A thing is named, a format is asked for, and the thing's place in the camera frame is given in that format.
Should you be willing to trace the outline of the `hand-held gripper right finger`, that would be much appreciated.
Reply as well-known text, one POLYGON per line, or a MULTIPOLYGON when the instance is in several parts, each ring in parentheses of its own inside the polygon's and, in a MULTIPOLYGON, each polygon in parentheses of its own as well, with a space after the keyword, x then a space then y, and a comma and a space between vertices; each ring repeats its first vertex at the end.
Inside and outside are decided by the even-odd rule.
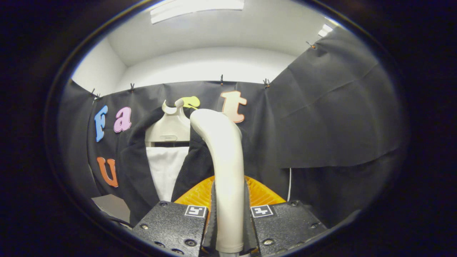
POLYGON ((299 200, 286 201, 251 177, 245 177, 245 250, 269 257, 301 247, 327 231, 299 200))

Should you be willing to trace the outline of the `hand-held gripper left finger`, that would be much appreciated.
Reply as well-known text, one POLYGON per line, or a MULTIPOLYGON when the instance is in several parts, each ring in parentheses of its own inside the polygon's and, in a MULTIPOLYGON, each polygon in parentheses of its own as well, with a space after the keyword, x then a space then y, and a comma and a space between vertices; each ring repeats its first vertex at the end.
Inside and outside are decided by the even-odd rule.
POLYGON ((176 202, 157 203, 133 228, 133 234, 173 257, 211 256, 217 235, 214 192, 214 177, 209 177, 176 202))

